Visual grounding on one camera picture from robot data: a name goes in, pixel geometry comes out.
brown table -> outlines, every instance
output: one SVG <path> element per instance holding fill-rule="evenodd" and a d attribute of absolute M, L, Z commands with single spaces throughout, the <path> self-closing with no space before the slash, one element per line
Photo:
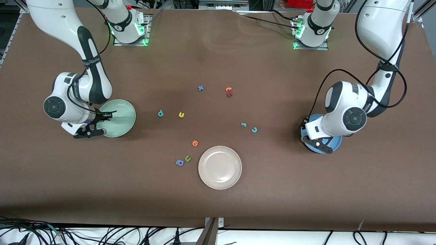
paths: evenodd
<path fill-rule="evenodd" d="M 101 16 L 92 8 L 77 13 L 102 48 Z M 136 108 L 134 128 L 121 138 L 75 140 L 42 104 L 60 72 L 82 71 L 80 57 L 24 15 L 0 69 L 0 213 L 191 227 L 223 216 L 233 228 L 342 230 L 364 219 L 367 230 L 434 231 L 436 66 L 421 24 L 411 24 L 406 38 L 409 92 L 401 105 L 369 119 L 331 155 L 300 141 L 298 125 L 330 70 L 366 80 L 377 65 L 357 42 L 354 20 L 339 14 L 329 51 L 305 51 L 293 50 L 285 27 L 231 11 L 165 10 L 148 47 L 109 46 L 102 54 L 111 99 Z M 354 82 L 333 74 L 315 113 L 325 113 L 324 94 L 339 80 Z M 391 103 L 402 90 L 398 78 Z M 224 191 L 198 175 L 198 159 L 216 145 L 233 148 L 243 164 L 237 184 Z M 177 166 L 186 155 L 192 161 Z"/>

white surface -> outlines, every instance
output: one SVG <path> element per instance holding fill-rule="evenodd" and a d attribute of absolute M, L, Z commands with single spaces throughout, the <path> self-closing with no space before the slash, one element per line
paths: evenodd
<path fill-rule="evenodd" d="M 180 232 L 186 231 L 189 228 L 181 228 Z M 87 238 L 96 238 L 100 240 L 107 232 L 107 228 L 69 228 L 80 236 Z M 166 228 L 157 232 L 150 239 L 150 245 L 163 245 L 169 239 L 174 237 L 176 228 Z M 137 245 L 139 238 L 143 238 L 147 228 L 141 228 L 140 233 L 134 231 L 125 236 L 121 241 L 126 245 Z M 200 236 L 202 229 L 194 230 L 181 235 L 181 242 L 195 242 Z M 118 237 L 112 237 L 109 242 L 114 242 Z M 225 245 L 232 242 L 237 242 L 235 245 L 322 245 L 329 234 L 328 231 L 218 231 L 217 245 Z M 381 232 L 362 232 L 368 245 L 380 245 L 384 234 Z M 12 242 L 19 242 L 25 235 L 18 230 L 11 231 L 0 238 L 0 245 L 7 245 Z M 56 244 L 62 245 L 64 242 L 57 237 Z M 97 245 L 97 242 L 85 241 L 76 239 L 79 245 Z M 69 245 L 73 245 L 70 240 L 67 240 Z M 433 245 L 436 243 L 436 234 L 420 234 L 420 233 L 388 233 L 385 245 Z M 35 235 L 30 235 L 26 245 L 39 245 Z M 353 232 L 336 231 L 332 234 L 327 245 L 357 245 L 353 239 Z"/>
<path fill-rule="evenodd" d="M 198 173 L 201 180 L 210 188 L 224 190 L 239 180 L 242 173 L 241 159 L 229 147 L 214 146 L 201 156 Z"/>

blue plate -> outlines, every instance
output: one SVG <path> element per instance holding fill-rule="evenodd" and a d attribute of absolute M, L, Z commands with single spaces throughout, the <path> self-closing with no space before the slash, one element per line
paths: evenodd
<path fill-rule="evenodd" d="M 309 117 L 309 122 L 315 121 L 316 119 L 320 118 L 322 116 L 322 114 L 313 114 L 310 115 Z M 301 138 L 305 135 L 307 135 L 307 131 L 306 129 L 301 129 Z M 327 143 L 328 139 L 323 139 L 323 143 Z M 342 142 L 342 136 L 335 136 L 332 138 L 332 140 L 327 144 L 333 151 L 336 151 L 336 149 L 341 145 Z M 303 143 L 313 152 L 316 153 L 320 153 L 320 154 L 325 154 L 324 152 L 318 150 L 317 148 L 307 144 L 306 142 L 303 141 Z"/>

